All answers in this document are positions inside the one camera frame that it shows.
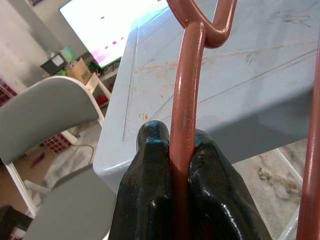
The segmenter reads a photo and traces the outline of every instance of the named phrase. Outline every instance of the marble floor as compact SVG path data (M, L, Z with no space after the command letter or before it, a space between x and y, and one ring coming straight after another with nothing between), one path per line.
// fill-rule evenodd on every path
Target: marble floor
M96 149L101 127L91 122L78 127L79 141L58 155L44 177L43 185L52 188L63 176L89 164ZM303 174L307 140L281 147L281 151ZM301 188L274 150L237 162L234 168L243 177L272 239L277 240L300 202Z

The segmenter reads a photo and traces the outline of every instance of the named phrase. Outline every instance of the table surface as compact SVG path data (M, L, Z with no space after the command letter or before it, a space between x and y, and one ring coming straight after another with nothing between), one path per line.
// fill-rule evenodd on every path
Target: table surface
M215 0L198 0L209 19ZM196 127L230 162L305 138L314 82L320 0L239 0L231 34L203 53ZM171 124L184 30L162 3L129 35L106 113L95 172L116 192L140 126Z

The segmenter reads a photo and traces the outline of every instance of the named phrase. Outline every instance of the chair backrest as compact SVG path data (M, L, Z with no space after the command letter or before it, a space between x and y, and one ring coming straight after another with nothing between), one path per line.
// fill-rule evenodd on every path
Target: chair backrest
M0 107L0 159L10 164L57 133L103 119L82 83L66 76L46 78Z

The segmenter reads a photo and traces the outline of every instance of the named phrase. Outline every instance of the screen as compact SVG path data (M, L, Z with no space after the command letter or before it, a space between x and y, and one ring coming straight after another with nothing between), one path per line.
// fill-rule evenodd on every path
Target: screen
M155 4L157 0L71 0L60 12L103 68L123 55L133 21Z

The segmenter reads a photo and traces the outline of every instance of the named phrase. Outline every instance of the white wall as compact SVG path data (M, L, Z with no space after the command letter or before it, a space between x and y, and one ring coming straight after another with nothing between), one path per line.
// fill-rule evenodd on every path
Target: white wall
M29 25L8 0L0 0L0 78L19 93L41 79L46 60Z
M31 8L62 46L70 46L75 52L75 55L79 57L87 52L87 49L59 12L59 8L68 1L69 0L44 0L36 6L31 6Z

